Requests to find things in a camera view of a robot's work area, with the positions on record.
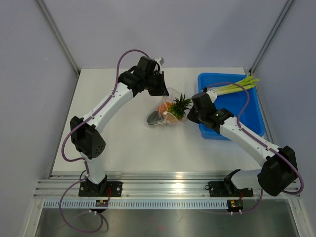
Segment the toy pineapple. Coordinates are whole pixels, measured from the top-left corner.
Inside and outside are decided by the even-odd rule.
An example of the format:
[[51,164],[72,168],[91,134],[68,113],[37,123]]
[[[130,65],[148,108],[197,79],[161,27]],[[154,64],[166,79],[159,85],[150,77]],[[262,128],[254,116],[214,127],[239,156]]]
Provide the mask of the toy pineapple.
[[171,103],[168,113],[171,113],[177,120],[181,121],[186,115],[186,110],[190,109],[191,104],[191,98],[181,93],[180,96],[176,97]]

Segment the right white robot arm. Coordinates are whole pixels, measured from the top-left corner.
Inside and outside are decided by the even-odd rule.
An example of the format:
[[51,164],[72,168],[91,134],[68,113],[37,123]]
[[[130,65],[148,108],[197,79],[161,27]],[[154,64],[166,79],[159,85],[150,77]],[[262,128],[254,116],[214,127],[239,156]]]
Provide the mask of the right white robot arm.
[[260,169],[236,169],[224,178],[224,190],[235,196],[244,189],[260,188],[276,197],[298,177],[296,155],[292,148],[283,148],[268,142],[247,128],[233,113],[225,108],[217,109],[209,92],[192,97],[193,106],[188,120],[203,124],[238,144],[260,166]]

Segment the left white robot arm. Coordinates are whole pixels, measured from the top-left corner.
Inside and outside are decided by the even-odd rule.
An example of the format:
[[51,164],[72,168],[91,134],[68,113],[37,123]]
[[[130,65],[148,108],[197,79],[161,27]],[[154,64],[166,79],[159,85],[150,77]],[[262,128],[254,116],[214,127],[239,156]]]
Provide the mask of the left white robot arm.
[[151,96],[168,96],[162,57],[142,56],[136,66],[121,73],[113,90],[84,117],[71,119],[71,142],[82,155],[87,168],[89,190],[97,197],[107,190],[107,176],[100,155],[106,142],[101,133],[110,119],[137,94],[146,90]]

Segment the clear zip top bag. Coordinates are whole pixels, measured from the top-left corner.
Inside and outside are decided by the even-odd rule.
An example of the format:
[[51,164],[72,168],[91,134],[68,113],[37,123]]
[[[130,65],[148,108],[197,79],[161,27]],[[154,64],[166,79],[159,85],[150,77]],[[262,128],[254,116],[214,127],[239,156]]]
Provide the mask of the clear zip top bag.
[[187,114],[192,108],[192,99],[171,87],[169,96],[164,96],[158,105],[148,114],[146,123],[149,127],[169,126],[187,121]]

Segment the orange persimmon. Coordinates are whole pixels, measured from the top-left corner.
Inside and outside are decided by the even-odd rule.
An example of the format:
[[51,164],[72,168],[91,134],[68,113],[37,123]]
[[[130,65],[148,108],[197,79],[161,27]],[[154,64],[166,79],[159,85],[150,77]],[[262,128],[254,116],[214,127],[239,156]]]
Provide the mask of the orange persimmon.
[[170,106],[171,106],[170,102],[162,101],[160,105],[158,106],[158,111],[162,114],[165,112],[168,112],[168,109],[170,108]]

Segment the dark green avocado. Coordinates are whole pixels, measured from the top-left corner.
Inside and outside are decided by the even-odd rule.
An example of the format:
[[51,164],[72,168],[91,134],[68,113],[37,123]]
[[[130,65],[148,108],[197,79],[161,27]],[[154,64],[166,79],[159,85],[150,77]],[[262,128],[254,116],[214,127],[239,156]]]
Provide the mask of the dark green avocado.
[[149,126],[158,125],[158,122],[160,121],[161,117],[158,111],[153,111],[150,113],[147,117],[147,124]]

